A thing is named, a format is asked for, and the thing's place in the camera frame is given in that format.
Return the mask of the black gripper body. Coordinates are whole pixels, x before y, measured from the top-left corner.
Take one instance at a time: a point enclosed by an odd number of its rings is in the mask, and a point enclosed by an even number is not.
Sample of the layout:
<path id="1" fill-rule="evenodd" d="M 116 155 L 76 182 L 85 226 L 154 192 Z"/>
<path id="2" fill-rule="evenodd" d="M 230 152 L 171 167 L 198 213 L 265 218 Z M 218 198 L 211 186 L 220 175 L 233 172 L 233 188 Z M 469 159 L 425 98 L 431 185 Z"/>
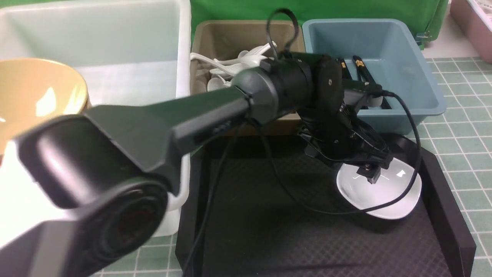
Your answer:
<path id="1" fill-rule="evenodd" d="M 346 98 L 334 115 L 314 105 L 298 109 L 303 128 L 298 133 L 315 157 L 328 164 L 346 163 L 366 170 L 387 169 L 393 155 L 385 140 L 357 115 L 373 100 L 367 93 L 346 91 Z"/>

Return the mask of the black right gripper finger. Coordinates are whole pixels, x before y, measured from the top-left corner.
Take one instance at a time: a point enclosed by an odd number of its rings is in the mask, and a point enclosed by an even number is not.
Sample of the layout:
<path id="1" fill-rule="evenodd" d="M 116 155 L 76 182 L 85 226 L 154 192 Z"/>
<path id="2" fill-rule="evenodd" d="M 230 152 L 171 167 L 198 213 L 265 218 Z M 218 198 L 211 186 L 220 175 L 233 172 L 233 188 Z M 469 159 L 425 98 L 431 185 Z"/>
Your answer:
<path id="1" fill-rule="evenodd" d="M 380 177 L 381 168 L 375 164 L 365 164 L 358 168 L 357 174 L 364 176 L 371 184 L 375 184 Z"/>

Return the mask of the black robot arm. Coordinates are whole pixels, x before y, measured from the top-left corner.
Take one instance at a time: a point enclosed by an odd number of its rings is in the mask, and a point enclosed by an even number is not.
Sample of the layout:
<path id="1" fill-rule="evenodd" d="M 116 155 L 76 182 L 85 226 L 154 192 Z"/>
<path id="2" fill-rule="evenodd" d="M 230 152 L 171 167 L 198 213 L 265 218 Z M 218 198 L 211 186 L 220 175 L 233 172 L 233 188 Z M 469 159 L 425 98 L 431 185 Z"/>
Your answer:
<path id="1" fill-rule="evenodd" d="M 357 112 L 380 85 L 323 54 L 287 53 L 228 88 L 145 106 L 99 105 L 13 137 L 1 167 L 1 276 L 89 277 L 145 244 L 181 191 L 182 157 L 245 123 L 296 111 L 323 150 L 388 168 Z"/>

